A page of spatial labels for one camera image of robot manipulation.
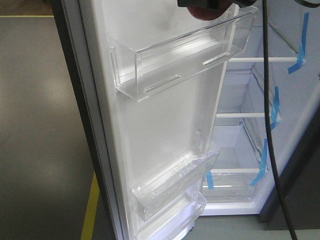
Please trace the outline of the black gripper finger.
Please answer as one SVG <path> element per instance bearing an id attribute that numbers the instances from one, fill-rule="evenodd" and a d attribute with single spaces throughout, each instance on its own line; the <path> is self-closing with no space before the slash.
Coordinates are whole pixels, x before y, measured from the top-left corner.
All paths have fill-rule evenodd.
<path id="1" fill-rule="evenodd" d="M 177 0 L 178 7 L 199 7 L 203 9 L 219 9 L 221 6 L 236 4 L 240 8 L 252 6 L 256 0 Z"/>

